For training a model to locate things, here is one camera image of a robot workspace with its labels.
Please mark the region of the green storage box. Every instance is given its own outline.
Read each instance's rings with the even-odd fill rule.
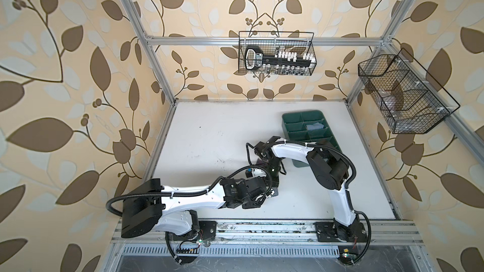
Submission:
[[[320,123],[324,128],[308,130],[307,125]],[[341,148],[332,134],[331,128],[320,111],[289,112],[282,115],[282,130],[287,140],[299,142],[317,142],[323,144],[330,142],[337,150]],[[295,167],[309,166],[306,163],[293,160]]]

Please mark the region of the mesh basket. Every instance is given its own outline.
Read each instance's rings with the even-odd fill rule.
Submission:
[[[239,32],[239,74],[311,76],[314,33]]]
[[[457,101],[411,55],[379,55],[358,64],[358,76],[394,134],[429,132],[460,107]],[[415,61],[425,70],[421,80],[410,68]],[[451,99],[444,104],[439,93]]]

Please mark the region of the wallpaper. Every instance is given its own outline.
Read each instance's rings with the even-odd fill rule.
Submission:
[[[484,0],[417,0],[394,43],[428,68],[484,140]]]
[[[482,0],[417,0],[394,39],[460,102],[456,113],[481,137],[483,18]],[[415,221],[434,265],[442,272],[484,270],[483,166],[445,123],[425,135],[391,134],[367,93],[353,105],[358,123],[397,207]]]
[[[0,0],[0,270],[99,268],[168,103],[118,0]],[[120,48],[130,55],[120,57]]]
[[[399,0],[133,0],[153,36],[226,37],[229,31],[379,37]]]
[[[158,60],[178,99],[334,100],[344,99],[370,48],[315,47],[311,76],[254,74],[238,70],[238,50],[216,46],[156,46]]]

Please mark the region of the black rack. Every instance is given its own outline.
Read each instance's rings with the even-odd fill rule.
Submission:
[[[425,80],[412,71],[411,62],[416,62],[425,71]],[[405,49],[397,55],[379,55],[359,63],[358,76],[394,134],[427,133],[460,107],[456,99]],[[439,94],[452,104],[444,104]]]
[[[310,32],[240,31],[239,73],[311,76],[317,64],[313,36]]]

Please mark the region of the white tabletop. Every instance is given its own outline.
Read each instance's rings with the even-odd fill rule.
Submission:
[[[153,178],[162,185],[211,184],[248,165],[245,143],[256,145],[271,136],[284,137],[282,114],[323,112],[342,151],[356,166],[349,190],[355,210],[372,219],[394,219],[375,170],[343,102],[181,102],[178,104]],[[257,156],[251,151],[251,160]],[[283,160],[287,175],[279,177],[279,196],[256,209],[197,209],[199,218],[331,219],[327,190],[310,167]]]

